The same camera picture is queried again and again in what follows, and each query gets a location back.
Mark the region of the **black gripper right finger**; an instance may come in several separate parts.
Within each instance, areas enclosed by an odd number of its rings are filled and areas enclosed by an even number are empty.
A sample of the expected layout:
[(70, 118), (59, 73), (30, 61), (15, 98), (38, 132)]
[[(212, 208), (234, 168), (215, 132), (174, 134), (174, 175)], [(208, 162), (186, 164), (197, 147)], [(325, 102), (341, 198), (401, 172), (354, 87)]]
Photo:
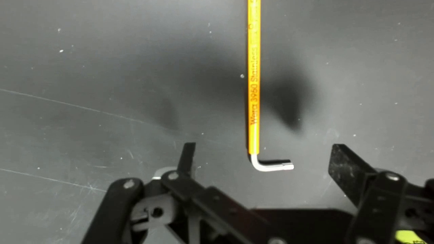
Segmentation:
[(377, 171), (345, 144), (334, 144), (330, 156), (329, 175), (344, 194), (359, 206), (371, 176)]

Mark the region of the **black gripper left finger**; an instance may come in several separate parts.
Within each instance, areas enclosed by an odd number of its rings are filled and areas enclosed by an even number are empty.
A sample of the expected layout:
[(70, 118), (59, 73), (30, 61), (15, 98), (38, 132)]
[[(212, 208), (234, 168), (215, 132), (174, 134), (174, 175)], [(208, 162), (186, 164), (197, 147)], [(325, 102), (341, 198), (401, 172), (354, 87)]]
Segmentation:
[(186, 143), (184, 145), (181, 159), (178, 163), (178, 171), (181, 174), (185, 174), (188, 176), (192, 175), (192, 168), (194, 163), (194, 153), (196, 153), (196, 144), (194, 143)]

